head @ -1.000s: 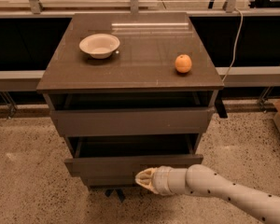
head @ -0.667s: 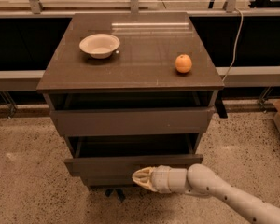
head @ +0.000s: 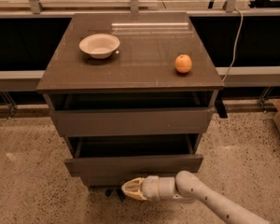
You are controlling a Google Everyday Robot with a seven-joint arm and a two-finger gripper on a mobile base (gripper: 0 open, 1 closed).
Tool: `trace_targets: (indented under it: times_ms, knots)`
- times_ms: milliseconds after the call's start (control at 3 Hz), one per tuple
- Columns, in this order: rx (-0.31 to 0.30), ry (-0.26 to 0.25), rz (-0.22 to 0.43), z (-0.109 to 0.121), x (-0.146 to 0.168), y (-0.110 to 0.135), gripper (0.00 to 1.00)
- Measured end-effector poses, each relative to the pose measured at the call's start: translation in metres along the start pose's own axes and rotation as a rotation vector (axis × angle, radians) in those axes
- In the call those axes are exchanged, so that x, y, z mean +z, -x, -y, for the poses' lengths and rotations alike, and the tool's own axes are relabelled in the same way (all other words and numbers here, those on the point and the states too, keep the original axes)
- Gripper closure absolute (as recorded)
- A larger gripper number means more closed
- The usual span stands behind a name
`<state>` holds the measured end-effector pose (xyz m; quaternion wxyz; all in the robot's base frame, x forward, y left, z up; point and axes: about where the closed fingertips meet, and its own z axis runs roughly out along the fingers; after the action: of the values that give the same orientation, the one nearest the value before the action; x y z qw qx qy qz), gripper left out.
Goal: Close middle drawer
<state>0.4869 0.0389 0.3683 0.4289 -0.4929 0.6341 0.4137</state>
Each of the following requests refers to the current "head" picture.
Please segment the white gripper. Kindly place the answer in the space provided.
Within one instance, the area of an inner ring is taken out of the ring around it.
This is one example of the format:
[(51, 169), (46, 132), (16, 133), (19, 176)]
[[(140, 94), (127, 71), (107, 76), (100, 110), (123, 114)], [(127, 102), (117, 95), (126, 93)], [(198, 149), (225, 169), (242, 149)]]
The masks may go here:
[(148, 176), (145, 179), (137, 177), (124, 183), (122, 191), (126, 196), (138, 201), (169, 200), (173, 199), (176, 194), (175, 179), (155, 175)]

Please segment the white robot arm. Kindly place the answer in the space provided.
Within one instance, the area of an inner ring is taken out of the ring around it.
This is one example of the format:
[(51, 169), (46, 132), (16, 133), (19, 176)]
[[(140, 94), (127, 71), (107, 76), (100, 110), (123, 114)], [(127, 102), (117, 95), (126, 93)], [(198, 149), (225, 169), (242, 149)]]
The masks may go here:
[(123, 193), (139, 201), (172, 200), (190, 203), (197, 200), (226, 224), (271, 224), (268, 220), (234, 203), (207, 187), (196, 175), (181, 171), (175, 177), (137, 177), (121, 186)]

